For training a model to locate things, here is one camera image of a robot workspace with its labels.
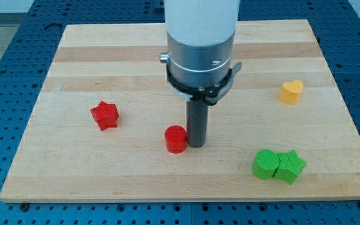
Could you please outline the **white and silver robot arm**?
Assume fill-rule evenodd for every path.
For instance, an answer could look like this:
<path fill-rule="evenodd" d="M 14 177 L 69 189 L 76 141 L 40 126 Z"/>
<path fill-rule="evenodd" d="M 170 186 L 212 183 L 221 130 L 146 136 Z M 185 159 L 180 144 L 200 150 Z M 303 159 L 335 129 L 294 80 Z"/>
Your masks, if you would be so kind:
<path fill-rule="evenodd" d="M 164 0 L 167 81 L 186 101 L 215 105 L 230 90 L 240 0 Z"/>

